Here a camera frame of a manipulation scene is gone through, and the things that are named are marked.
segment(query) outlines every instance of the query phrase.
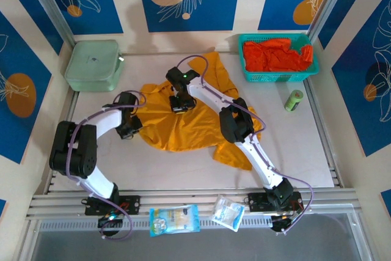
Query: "orange fabric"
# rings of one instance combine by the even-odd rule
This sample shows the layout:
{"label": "orange fabric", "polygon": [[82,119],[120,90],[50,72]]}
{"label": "orange fabric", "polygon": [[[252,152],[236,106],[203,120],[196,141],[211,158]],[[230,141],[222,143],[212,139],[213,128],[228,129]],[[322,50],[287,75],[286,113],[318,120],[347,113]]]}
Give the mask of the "orange fabric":
{"label": "orange fabric", "polygon": [[[204,56],[209,62],[205,80],[223,94],[238,98],[238,89],[230,80],[219,53],[212,52]],[[205,69],[205,61],[201,58],[193,59],[189,65],[200,74]],[[203,102],[197,100],[194,109],[174,114],[169,103],[169,96],[174,93],[168,81],[160,85],[146,84],[141,92],[147,97],[147,104],[137,110],[137,116],[143,124],[140,135],[149,145],[172,152],[216,146],[213,159],[233,167],[251,170],[252,166],[243,152],[222,136],[219,115]],[[253,122],[254,129],[259,130],[261,123],[256,120]]]}
{"label": "orange fabric", "polygon": [[262,43],[245,42],[243,56],[249,72],[301,72],[313,61],[312,45],[291,50],[291,39],[271,39]]}

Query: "purple cable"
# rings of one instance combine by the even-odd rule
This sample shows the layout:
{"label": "purple cable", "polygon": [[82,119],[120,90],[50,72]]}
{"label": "purple cable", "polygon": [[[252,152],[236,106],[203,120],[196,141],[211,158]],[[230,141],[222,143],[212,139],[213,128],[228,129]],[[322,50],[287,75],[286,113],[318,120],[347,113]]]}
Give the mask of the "purple cable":
{"label": "purple cable", "polygon": [[[177,65],[177,67],[178,67],[183,61],[185,61],[186,59],[191,58],[191,57],[201,57],[202,59],[205,60],[205,62],[206,62],[206,67],[205,67],[205,69],[204,69],[204,71],[203,71],[203,73],[202,73],[202,75],[201,75],[201,85],[202,85],[207,91],[211,92],[212,94],[214,94],[215,96],[217,96],[219,99],[222,99],[222,97],[221,97],[219,94],[217,94],[214,90],[212,90],[212,89],[210,89],[208,86],[205,86],[205,85],[204,85],[204,76],[205,76],[205,73],[206,73],[206,71],[208,70],[208,67],[209,67],[208,59],[206,59],[204,56],[201,56],[201,55],[198,55],[198,54],[190,55],[190,56],[188,56],[188,57],[182,59],[182,60],[179,62],[179,64]],[[256,131],[256,132],[254,132],[254,133],[251,135],[251,141],[252,141],[252,139],[253,139],[254,136],[256,136],[257,134],[259,134],[259,133],[261,133],[262,131],[266,130],[266,124],[264,123],[264,121],[263,121],[259,116],[257,116],[256,114],[252,113],[252,112],[249,111],[248,109],[246,109],[246,108],[244,108],[244,107],[242,107],[242,106],[240,106],[240,105],[238,105],[238,104],[236,104],[236,103],[234,103],[234,102],[230,102],[230,101],[227,101],[227,100],[225,100],[225,99],[224,99],[224,102],[226,102],[226,103],[228,103],[228,104],[230,104],[230,105],[232,105],[232,106],[234,106],[234,107],[236,107],[236,108],[239,108],[240,110],[242,110],[242,111],[244,111],[244,112],[250,114],[250,116],[252,116],[253,118],[257,119],[257,120],[262,124],[262,129],[261,129],[261,130],[258,130],[258,131]],[[297,181],[297,182],[301,182],[301,183],[305,184],[306,186],[308,186],[309,189],[310,189],[310,191],[311,191],[311,197],[310,197],[310,200],[309,200],[307,206],[305,207],[305,209],[303,209],[303,212],[298,216],[297,220],[295,220],[295,222],[294,222],[287,230],[285,230],[285,231],[283,232],[284,234],[286,234],[286,233],[287,233],[289,230],[291,230],[291,228],[292,228],[292,227],[293,227],[293,226],[294,226],[294,225],[303,217],[304,213],[305,213],[305,212],[309,209],[309,207],[311,206],[312,200],[313,200],[313,198],[314,198],[313,188],[312,188],[312,186],[311,186],[309,183],[307,183],[307,182],[305,182],[305,181],[303,181],[303,180],[300,180],[300,179],[295,178],[295,177],[287,176],[287,175],[282,174],[282,173],[280,173],[279,171],[277,171],[277,170],[276,170],[275,168],[273,168],[273,167],[269,164],[269,162],[262,156],[262,154],[261,154],[261,152],[259,151],[257,145],[254,144],[254,143],[252,143],[252,145],[253,145],[253,147],[256,149],[258,155],[259,155],[259,156],[262,158],[262,160],[266,163],[266,165],[268,166],[268,168],[271,168],[271,170],[272,170],[275,174],[278,174],[278,175],[281,176],[281,177],[286,177],[286,178],[288,178],[288,179],[295,180],[295,181]]]}
{"label": "purple cable", "polygon": [[[140,93],[138,91],[134,91],[134,90],[129,90],[129,91],[124,91],[124,92],[134,92],[134,93],[137,93],[139,94],[142,98],[144,98],[144,102],[142,104],[139,104],[139,105],[120,105],[120,106],[112,106],[112,107],[108,107],[108,108],[104,108],[102,109],[101,111],[98,111],[94,114],[92,114],[91,116],[88,116],[88,118],[86,119],[83,119],[75,128],[75,130],[73,131],[73,134],[71,136],[71,139],[70,139],[70,142],[69,142],[69,147],[68,147],[68,153],[67,153],[67,160],[66,160],[66,163],[65,163],[65,173],[67,175],[68,178],[70,178],[71,180],[74,180],[76,182],[78,182],[78,178],[72,176],[70,174],[70,162],[71,162],[71,155],[72,155],[72,148],[73,148],[73,144],[75,143],[75,139],[76,139],[76,135],[78,133],[78,131],[80,130],[81,126],[84,125],[86,122],[90,121],[91,119],[97,117],[97,116],[100,116],[101,114],[103,113],[106,113],[106,112],[109,112],[109,111],[113,111],[113,110],[116,110],[116,109],[120,109],[120,108],[140,108],[140,107],[143,107],[146,102],[147,102],[147,98],[145,97],[145,95],[143,93]],[[133,231],[133,221],[132,221],[132,218],[130,217],[130,215],[124,210],[122,209],[121,207],[119,207],[117,204],[111,202],[110,200],[107,200],[97,194],[95,194],[93,191],[91,191],[88,187],[86,187],[84,184],[80,184],[80,186],[86,190],[87,192],[91,193],[93,197],[99,199],[99,200],[102,200],[103,202],[113,206],[115,209],[118,209],[119,211],[121,211],[125,217],[127,217],[129,219],[129,222],[130,222],[130,230],[129,232],[124,236],[124,237],[120,237],[120,238],[111,238],[111,237],[107,237],[103,234],[103,229],[104,227],[101,228],[100,230],[100,233],[102,235],[103,238],[107,239],[107,240],[112,240],[112,241],[122,241],[122,240],[125,240],[127,239],[128,237],[130,237],[132,231]]]}

